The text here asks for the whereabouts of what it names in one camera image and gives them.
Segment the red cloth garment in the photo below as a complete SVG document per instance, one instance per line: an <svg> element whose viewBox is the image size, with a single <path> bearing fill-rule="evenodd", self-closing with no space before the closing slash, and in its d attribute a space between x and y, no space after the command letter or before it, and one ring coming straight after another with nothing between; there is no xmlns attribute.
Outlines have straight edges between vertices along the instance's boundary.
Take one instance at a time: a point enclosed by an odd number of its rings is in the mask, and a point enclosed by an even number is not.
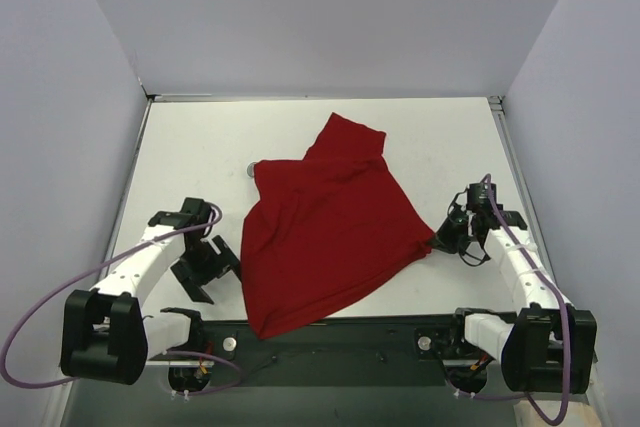
<svg viewBox="0 0 640 427"><path fill-rule="evenodd" d="M431 252L435 233L391 174L385 140L333 113L302 159L255 165L241 283L258 338L330 316Z"/></svg>

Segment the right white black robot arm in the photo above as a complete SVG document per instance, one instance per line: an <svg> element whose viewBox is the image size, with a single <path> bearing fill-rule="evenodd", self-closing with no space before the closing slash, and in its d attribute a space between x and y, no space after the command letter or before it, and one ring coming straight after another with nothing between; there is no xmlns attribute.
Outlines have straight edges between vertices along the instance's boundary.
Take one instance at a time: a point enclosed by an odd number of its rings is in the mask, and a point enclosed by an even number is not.
<svg viewBox="0 0 640 427"><path fill-rule="evenodd" d="M441 358L478 351L499 364L506 386L516 392L586 392L595 354L597 323L574 307L543 265L524 217L497 200L489 179L452 201L432 245L470 267L492 264L502 276L515 317L488 309L459 308L443 339L432 338Z"/></svg>

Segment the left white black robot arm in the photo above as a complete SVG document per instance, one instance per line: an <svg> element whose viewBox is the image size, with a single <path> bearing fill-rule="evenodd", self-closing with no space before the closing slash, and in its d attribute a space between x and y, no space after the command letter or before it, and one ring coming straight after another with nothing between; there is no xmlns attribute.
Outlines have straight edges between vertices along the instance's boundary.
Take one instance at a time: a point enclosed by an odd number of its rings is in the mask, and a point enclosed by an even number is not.
<svg viewBox="0 0 640 427"><path fill-rule="evenodd" d="M210 304L205 285L240 272L238 257L211 233L221 218L218 206L200 198L186 198L177 212L159 211L112 273L88 290L73 291L64 306L63 374L131 385L148 360L170 349L187 359L205 352L200 312L143 307L166 273L192 302Z"/></svg>

